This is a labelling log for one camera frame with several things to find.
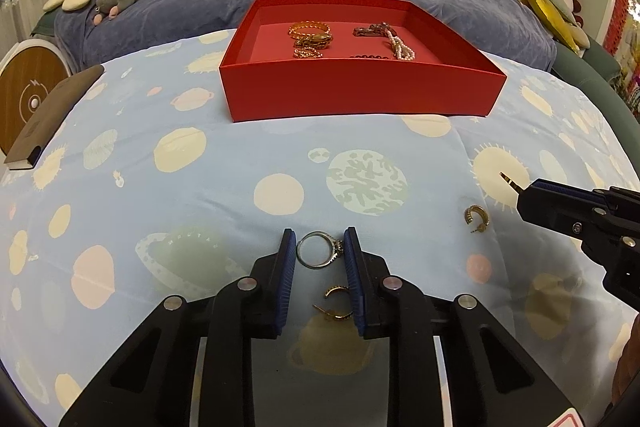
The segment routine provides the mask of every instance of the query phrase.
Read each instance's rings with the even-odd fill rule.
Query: sofa
[[[591,47],[578,57],[556,42],[558,56],[551,72],[580,89],[600,110],[618,137],[634,169],[640,175],[640,124],[609,82],[620,74],[620,65],[591,37]]]

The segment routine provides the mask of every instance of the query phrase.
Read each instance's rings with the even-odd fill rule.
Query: pearl necklace
[[[414,60],[415,52],[400,37],[394,37],[389,30],[386,30],[386,36],[398,60]]]

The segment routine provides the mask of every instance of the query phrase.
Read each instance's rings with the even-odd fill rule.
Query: screw
[[[173,295],[171,297],[167,297],[162,304],[164,304],[165,310],[172,312],[182,306],[182,299],[180,299],[177,295]]]
[[[382,285],[387,290],[399,290],[402,287],[402,279],[398,279],[398,277],[385,277]]]
[[[257,280],[252,277],[244,277],[238,281],[238,288],[240,288],[243,292],[248,292],[253,290],[258,285]]]
[[[465,310],[472,310],[478,305],[478,301],[473,295],[461,295],[458,297],[458,304]]]

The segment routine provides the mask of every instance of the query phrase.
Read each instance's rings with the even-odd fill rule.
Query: red open tray
[[[322,58],[293,57],[287,32],[300,21],[330,26],[334,40]],[[381,22],[393,26],[415,60],[394,58],[385,38],[353,35],[356,26]],[[255,0],[220,75],[236,122],[325,114],[486,116],[506,80],[455,31],[402,0]]]

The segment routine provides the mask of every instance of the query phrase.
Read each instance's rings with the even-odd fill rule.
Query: brown notebook
[[[52,89],[18,134],[4,164],[12,171],[33,169],[66,115],[103,73],[98,64],[65,78]]]

